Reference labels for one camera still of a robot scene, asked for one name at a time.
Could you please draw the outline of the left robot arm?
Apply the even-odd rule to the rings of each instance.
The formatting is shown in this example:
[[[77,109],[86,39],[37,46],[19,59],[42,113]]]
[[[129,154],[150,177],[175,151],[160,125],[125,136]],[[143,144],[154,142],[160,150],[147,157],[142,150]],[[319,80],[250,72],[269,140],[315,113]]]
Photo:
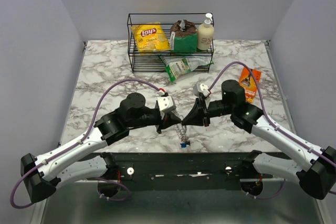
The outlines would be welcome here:
[[[81,159],[127,137],[131,129],[155,126],[161,133],[179,124],[181,119],[173,113],[175,108],[170,95],[157,97],[155,107],[151,109],[145,105],[143,95],[131,93],[117,109],[92,123],[82,136],[49,153],[24,155],[20,159],[20,174],[31,203],[50,197],[66,182],[101,176],[112,179],[117,171],[115,164],[102,156],[84,163]]]

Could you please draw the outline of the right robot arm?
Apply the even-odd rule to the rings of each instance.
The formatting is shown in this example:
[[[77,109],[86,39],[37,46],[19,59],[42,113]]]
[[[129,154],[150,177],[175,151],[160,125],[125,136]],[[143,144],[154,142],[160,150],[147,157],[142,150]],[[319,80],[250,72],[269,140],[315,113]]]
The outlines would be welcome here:
[[[229,115],[236,127],[264,139],[289,157],[257,153],[241,165],[246,177],[273,175],[299,184],[315,199],[324,199],[335,185],[335,148],[323,149],[282,127],[262,109],[246,102],[245,90],[236,80],[224,81],[221,89],[221,100],[211,101],[208,86],[196,84],[196,100],[183,125],[209,126],[211,118]]]

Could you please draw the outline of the silver keyring disc with rings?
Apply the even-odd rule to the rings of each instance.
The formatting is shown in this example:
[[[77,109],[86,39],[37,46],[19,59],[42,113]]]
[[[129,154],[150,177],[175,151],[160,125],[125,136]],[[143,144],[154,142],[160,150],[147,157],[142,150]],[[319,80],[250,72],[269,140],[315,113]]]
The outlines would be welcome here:
[[[181,140],[181,142],[186,142],[188,140],[187,137],[187,128],[185,125],[182,125],[181,123],[174,125],[174,129],[177,133],[178,138]]]

